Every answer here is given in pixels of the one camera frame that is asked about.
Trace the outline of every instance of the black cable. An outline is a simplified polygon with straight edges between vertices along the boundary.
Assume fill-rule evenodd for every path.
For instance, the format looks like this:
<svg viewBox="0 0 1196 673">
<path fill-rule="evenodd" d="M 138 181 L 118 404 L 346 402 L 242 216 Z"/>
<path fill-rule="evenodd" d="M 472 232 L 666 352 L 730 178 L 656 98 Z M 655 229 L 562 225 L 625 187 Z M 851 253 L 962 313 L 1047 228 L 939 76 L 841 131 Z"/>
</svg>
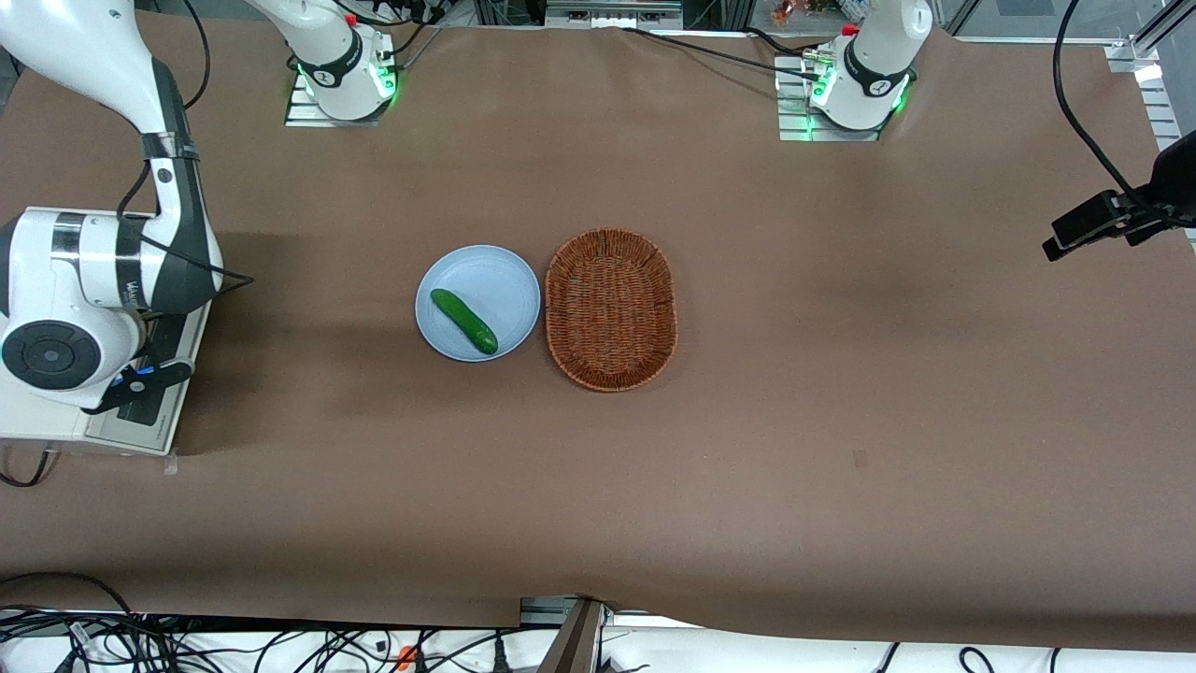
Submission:
<svg viewBox="0 0 1196 673">
<path fill-rule="evenodd" d="M 636 35 L 642 35 L 645 37 L 651 37 L 653 39 L 659 39 L 660 42 L 666 42 L 669 44 L 675 44 L 677 47 L 684 47 L 685 49 L 692 49 L 694 51 L 701 51 L 702 54 L 709 54 L 712 56 L 718 56 L 720 59 L 726 59 L 728 61 L 734 61 L 737 63 L 743 63 L 745 66 L 751 66 L 753 68 L 761 68 L 769 72 L 779 72 L 785 74 L 792 74 L 794 77 L 806 79 L 810 81 L 818 81 L 819 77 L 814 73 L 795 71 L 793 68 L 779 68 L 776 66 L 769 66 L 767 63 L 761 63 L 759 61 L 752 61 L 751 59 L 742 59 L 732 54 L 724 54 L 722 51 L 715 51 L 714 49 L 707 49 L 706 47 L 698 47 L 697 44 L 690 44 L 688 42 L 682 42 L 681 39 L 673 39 L 664 35 L 657 35 L 654 32 L 648 32 L 637 27 L 624 27 L 623 30 L 628 32 L 634 32 Z"/>
<path fill-rule="evenodd" d="M 200 20 L 200 14 L 191 5 L 191 0 L 183 0 L 183 4 L 187 5 L 187 11 L 195 20 L 195 30 L 200 31 L 200 43 L 203 44 L 203 80 L 200 81 L 200 88 L 195 91 L 195 96 L 191 96 L 191 99 L 183 104 L 183 109 L 189 110 L 191 105 L 200 102 L 203 92 L 208 90 L 208 80 L 212 79 L 212 45 L 208 44 L 208 31 L 203 30 L 203 22 Z"/>
<path fill-rule="evenodd" d="M 332 2 L 336 2 L 337 6 L 340 6 L 346 12 L 353 14 L 354 17 L 356 17 L 356 19 L 359 22 L 361 22 L 361 23 L 364 23 L 366 25 L 379 26 L 379 27 L 388 27 L 388 26 L 404 25 L 404 24 L 411 23 L 409 20 L 402 20 L 402 19 L 397 20 L 397 22 L 386 22 L 386 20 L 382 20 L 382 19 L 378 19 L 378 18 L 367 17 L 367 16 L 362 14 L 361 12 L 354 10 L 353 7 L 349 7 L 348 5 L 346 5 L 344 2 L 342 2 L 341 0 L 332 0 Z"/>
<path fill-rule="evenodd" d="M 1067 5 L 1067 10 L 1063 11 L 1063 18 L 1058 23 L 1058 33 L 1055 36 L 1055 49 L 1051 53 L 1051 74 L 1055 80 L 1055 99 L 1058 102 L 1060 110 L 1062 110 L 1063 116 L 1067 117 L 1067 123 L 1070 124 L 1072 130 L 1074 130 L 1075 134 L 1080 136 L 1080 140 L 1082 140 L 1084 143 L 1088 146 L 1088 149 L 1092 152 L 1092 155 L 1096 157 L 1097 161 L 1099 161 L 1100 165 L 1105 169 L 1105 171 L 1110 176 L 1112 176 L 1113 182 L 1117 183 L 1117 186 L 1121 188 L 1122 192 L 1124 192 L 1125 196 L 1130 201 L 1133 201 L 1135 206 L 1141 208 L 1146 214 L 1167 224 L 1168 226 L 1191 226 L 1192 221 L 1190 220 L 1185 221 L 1183 219 L 1173 218 L 1159 210 L 1151 203 L 1147 203 L 1146 198 L 1143 198 L 1142 195 L 1139 194 L 1137 190 L 1130 185 L 1130 183 L 1125 179 L 1125 176 L 1123 176 L 1122 172 L 1117 170 L 1117 166 L 1113 165 L 1113 163 L 1109 159 L 1109 155 L 1105 154 L 1105 151 L 1100 148 L 1100 145 L 1097 143 L 1096 139 L 1093 139 L 1092 135 L 1080 123 L 1080 120 L 1075 116 L 1075 112 L 1072 111 L 1072 105 L 1068 104 L 1067 102 L 1067 94 L 1063 93 L 1062 55 L 1063 55 L 1063 38 L 1067 36 L 1067 26 L 1068 24 L 1072 23 L 1072 14 L 1075 13 L 1075 8 L 1079 4 L 1080 0 L 1070 0 L 1070 2 L 1068 2 Z"/>
<path fill-rule="evenodd" d="M 31 489 L 42 483 L 42 479 L 45 477 L 45 466 L 49 465 L 49 463 L 50 463 L 50 451 L 45 449 L 44 452 L 42 452 L 42 460 L 37 461 L 37 470 L 33 471 L 33 477 L 30 478 L 29 482 L 22 482 L 19 479 L 14 479 L 5 475 L 4 472 L 0 472 L 0 482 L 2 482 L 7 487 L 12 487 L 13 489 Z"/>
<path fill-rule="evenodd" d="M 758 27 L 755 27 L 755 26 L 748 26 L 748 27 L 745 27 L 744 32 L 750 33 L 750 35 L 755 35 L 756 37 L 763 39 L 764 42 L 768 42 L 769 47 L 771 47 L 773 49 L 776 49 L 777 51 L 780 51 L 780 53 L 782 53 L 782 54 L 785 54 L 787 56 L 800 56 L 801 51 L 804 50 L 804 48 L 791 49 L 789 47 L 786 47 L 786 45 L 781 44 L 776 39 L 773 39 L 771 35 L 769 35 L 769 33 L 764 32 L 763 30 L 761 30 Z"/>
<path fill-rule="evenodd" d="M 145 161 L 145 164 L 141 166 L 141 173 L 138 176 L 136 182 L 134 182 L 133 186 L 130 186 L 129 190 L 126 191 L 124 196 L 121 197 L 121 202 L 116 206 L 116 219 L 118 221 L 122 221 L 124 219 L 124 210 L 129 207 L 129 202 L 133 201 L 133 196 L 139 190 L 141 190 L 141 185 L 145 184 L 147 177 L 150 177 L 150 161 Z M 141 241 L 142 243 L 148 243 L 150 245 L 153 245 L 154 247 L 158 247 L 159 250 L 166 252 L 167 255 L 173 255 L 173 256 L 183 259 L 184 262 L 187 262 L 189 264 L 197 265 L 197 267 L 202 268 L 203 270 L 207 270 L 207 271 L 210 271 L 210 273 L 219 273 L 221 275 L 227 275 L 228 277 L 236 277 L 237 280 L 240 281 L 240 282 L 238 282 L 236 285 L 231 285 L 228 287 L 222 287 L 219 292 L 216 292 L 216 296 L 227 294 L 228 292 L 233 292 L 236 289 L 240 289 L 242 287 L 244 287 L 244 286 L 254 282 L 254 280 L 255 280 L 255 277 L 252 275 L 245 275 L 243 273 L 234 273 L 234 271 L 220 268 L 218 265 L 210 264 L 210 263 L 208 263 L 206 261 L 197 259 L 197 258 L 193 257 L 191 255 L 188 255 L 187 252 L 184 252 L 182 250 L 175 249 L 175 247 L 172 247 L 172 246 L 170 246 L 170 245 L 167 245 L 165 243 L 159 243 L 158 240 L 154 240 L 153 238 L 150 238 L 145 233 L 141 234 Z"/>
<path fill-rule="evenodd" d="M 457 657 L 457 656 L 459 656 L 459 655 L 462 655 L 462 654 L 464 654 L 464 653 L 466 653 L 466 651 L 469 651 L 469 650 L 471 650 L 471 649 L 474 649 L 474 648 L 476 648 L 478 646 L 483 646 L 483 644 L 486 644 L 486 643 L 488 643 L 488 642 L 490 642 L 490 641 L 493 641 L 495 638 L 501 638 L 502 636 L 509 636 L 511 634 L 519 634 L 519 632 L 526 631 L 526 630 L 527 629 L 521 629 L 521 628 L 520 629 L 508 629 L 508 630 L 505 630 L 505 631 L 495 631 L 494 634 L 490 634 L 489 636 L 486 636 L 484 638 L 478 638 L 478 640 L 474 641 L 472 643 L 469 643 L 468 646 L 462 647 L 457 651 L 454 651 L 454 653 L 452 653 L 450 655 L 446 655 L 444 659 L 441 659 L 440 661 L 433 663 L 432 666 L 428 666 L 428 672 L 427 673 L 432 673 L 437 668 L 439 668 L 439 667 L 444 666 L 445 663 L 448 663 L 450 661 L 452 661 L 454 657 Z"/>
<path fill-rule="evenodd" d="M 13 575 L 12 577 L 5 577 L 0 580 L 0 586 L 8 585 L 11 582 L 19 582 L 22 580 L 44 580 L 44 579 L 62 579 L 62 580 L 78 580 L 80 582 L 86 582 L 94 587 L 99 587 L 102 592 L 108 594 L 108 598 L 120 606 L 124 613 L 132 613 L 133 608 L 124 600 L 124 596 L 120 594 L 116 589 L 104 583 L 102 580 L 97 580 L 91 575 L 84 575 L 83 573 L 67 573 L 63 570 L 42 570 L 37 573 L 23 573 L 20 575 Z"/>
<path fill-rule="evenodd" d="M 897 654 L 897 648 L 901 647 L 899 642 L 889 646 L 889 651 L 885 653 L 884 661 L 880 662 L 880 667 L 877 668 L 877 673 L 887 673 L 889 665 L 893 662 L 893 655 Z"/>
<path fill-rule="evenodd" d="M 996 671 L 993 669 L 993 662 L 989 661 L 987 656 L 984 656 L 984 653 L 980 651 L 978 649 L 976 649 L 974 647 L 966 647 L 966 648 L 963 648 L 963 649 L 959 650 L 959 667 L 960 668 L 963 668 L 968 673 L 982 673 L 980 671 L 976 671 L 971 666 L 968 666 L 968 655 L 969 654 L 975 654 L 976 656 L 980 657 L 981 661 L 984 662 L 984 667 L 988 671 L 986 671 L 983 673 L 996 673 Z"/>
<path fill-rule="evenodd" d="M 423 26 L 426 25 L 428 24 L 420 24 L 415 26 L 415 31 L 411 32 L 411 36 L 407 38 L 407 42 L 404 42 L 402 47 L 386 51 L 384 56 L 390 57 L 393 56 L 395 54 L 402 54 L 403 51 L 405 51 L 407 48 L 410 47 L 413 42 L 415 42 L 415 38 L 420 36 L 420 31 L 423 30 Z"/>
</svg>

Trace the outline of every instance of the light blue plate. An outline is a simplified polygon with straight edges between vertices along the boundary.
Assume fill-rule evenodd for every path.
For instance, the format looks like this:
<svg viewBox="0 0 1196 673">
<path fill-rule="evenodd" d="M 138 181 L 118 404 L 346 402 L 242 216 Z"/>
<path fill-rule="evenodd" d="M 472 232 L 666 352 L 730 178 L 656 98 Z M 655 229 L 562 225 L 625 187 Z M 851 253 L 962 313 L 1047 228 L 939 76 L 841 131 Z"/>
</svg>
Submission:
<svg viewBox="0 0 1196 673">
<path fill-rule="evenodd" d="M 432 301 L 432 290 L 460 296 L 494 330 L 499 350 L 478 351 L 468 336 Z M 462 362 L 486 362 L 515 350 L 539 318 L 539 280 L 527 262 L 496 245 L 469 245 L 432 264 L 415 292 L 415 322 L 433 349 Z"/>
</svg>

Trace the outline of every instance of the wicker basket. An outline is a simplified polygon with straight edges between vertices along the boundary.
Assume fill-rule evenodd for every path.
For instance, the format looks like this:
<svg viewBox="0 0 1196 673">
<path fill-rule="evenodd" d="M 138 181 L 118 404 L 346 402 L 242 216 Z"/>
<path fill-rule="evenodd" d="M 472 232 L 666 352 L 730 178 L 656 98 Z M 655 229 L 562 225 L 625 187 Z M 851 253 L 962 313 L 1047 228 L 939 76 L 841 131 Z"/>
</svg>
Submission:
<svg viewBox="0 0 1196 673">
<path fill-rule="evenodd" d="M 544 301 L 553 360 L 592 391 L 643 386 L 677 350 L 672 271 L 639 233 L 597 228 L 572 238 L 548 267 Z"/>
</svg>

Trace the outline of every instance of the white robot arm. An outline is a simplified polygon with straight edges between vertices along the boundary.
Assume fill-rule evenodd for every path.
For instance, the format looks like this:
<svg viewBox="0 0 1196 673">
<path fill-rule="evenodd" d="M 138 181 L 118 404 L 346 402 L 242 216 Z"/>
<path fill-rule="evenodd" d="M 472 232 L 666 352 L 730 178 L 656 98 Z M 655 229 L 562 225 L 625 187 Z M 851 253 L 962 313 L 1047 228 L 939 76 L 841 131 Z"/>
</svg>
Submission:
<svg viewBox="0 0 1196 673">
<path fill-rule="evenodd" d="M 810 102 L 844 128 L 880 126 L 909 86 L 910 63 L 933 25 L 926 0 L 872 0 L 858 35 L 819 47 L 834 60 Z"/>
<path fill-rule="evenodd" d="M 170 69 L 141 41 L 132 0 L 0 0 L 0 44 L 127 118 L 158 194 L 160 212 L 148 219 L 29 208 L 0 228 L 0 374 L 97 410 L 142 347 L 139 308 L 187 313 L 220 289 L 199 152 Z M 185 368 L 182 379 L 175 368 L 161 381 L 185 380 Z"/>
<path fill-rule="evenodd" d="M 316 104 L 336 120 L 377 117 L 395 96 L 395 57 L 380 32 L 332 0 L 245 0 L 294 51 Z"/>
</svg>

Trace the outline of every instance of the cucumber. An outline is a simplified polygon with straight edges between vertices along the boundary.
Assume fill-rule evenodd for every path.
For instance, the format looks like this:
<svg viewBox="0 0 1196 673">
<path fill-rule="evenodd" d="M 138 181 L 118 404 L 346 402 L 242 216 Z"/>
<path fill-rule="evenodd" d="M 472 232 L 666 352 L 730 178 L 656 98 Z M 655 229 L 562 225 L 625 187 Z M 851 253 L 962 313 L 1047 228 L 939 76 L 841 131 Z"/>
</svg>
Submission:
<svg viewBox="0 0 1196 673">
<path fill-rule="evenodd" d="M 494 331 L 477 317 L 477 313 L 469 310 L 460 296 L 447 289 L 435 288 L 432 290 L 432 302 L 437 305 L 453 323 L 469 336 L 469 341 L 478 351 L 488 356 L 499 353 L 499 338 Z"/>
</svg>

